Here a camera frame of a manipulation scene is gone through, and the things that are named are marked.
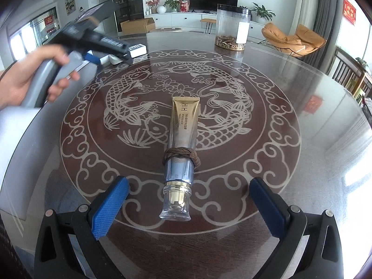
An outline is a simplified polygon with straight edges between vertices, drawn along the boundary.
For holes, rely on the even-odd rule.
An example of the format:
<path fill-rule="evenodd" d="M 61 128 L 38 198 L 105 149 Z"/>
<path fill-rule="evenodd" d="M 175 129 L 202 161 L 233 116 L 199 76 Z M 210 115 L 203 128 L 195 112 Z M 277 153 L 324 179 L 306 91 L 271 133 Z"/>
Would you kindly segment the person left hand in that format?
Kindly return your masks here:
<path fill-rule="evenodd" d="M 1 109 L 7 106 L 21 105 L 30 87 L 35 71 L 43 61 L 49 59 L 56 61 L 56 63 L 62 66 L 69 62 L 69 57 L 61 45 L 44 45 L 1 71 Z"/>

